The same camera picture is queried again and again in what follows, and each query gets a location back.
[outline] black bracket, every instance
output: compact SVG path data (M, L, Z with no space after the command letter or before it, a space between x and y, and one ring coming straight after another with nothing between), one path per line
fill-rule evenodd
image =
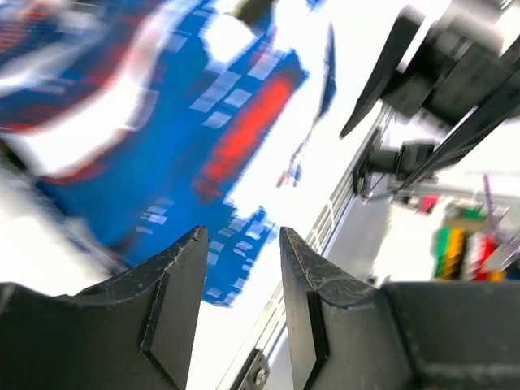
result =
M253 349L230 390L262 390L269 378L269 366L260 349Z
M406 180L433 154L435 144L427 142L407 142L400 149L381 148L381 133L376 131L361 152L353 169L353 191L365 197L370 190L374 173L394 175L398 180Z
M186 389L207 254L195 227L74 297L0 284L0 388Z
M496 47L454 20L445 29L431 30L408 67L398 71L421 23L406 10L396 19L341 131L342 137L351 132L379 99L406 118L431 115L445 134L457 126L413 172L406 172L403 188L458 163L504 120L520 115L520 39L500 56Z
M519 283L377 289L291 228L280 246L294 390L518 388Z

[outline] blurry cloth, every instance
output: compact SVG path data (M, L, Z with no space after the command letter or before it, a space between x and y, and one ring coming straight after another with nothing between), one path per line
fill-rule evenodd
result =
M222 3L0 6L0 131L64 217L128 267L206 225L204 300L229 306L277 235L259 190L276 180L254 180L248 211L234 190L274 133L292 133L276 150L301 152L336 87L332 26L312 19L323 2L291 0L254 26ZM311 45L297 39L307 20ZM310 107L306 128L278 125L289 105Z

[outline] bolt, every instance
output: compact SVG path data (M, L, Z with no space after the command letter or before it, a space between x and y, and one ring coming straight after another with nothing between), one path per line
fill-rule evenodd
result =
M267 370L261 368L258 370L257 374L254 377L254 384L257 386L263 384L267 379Z

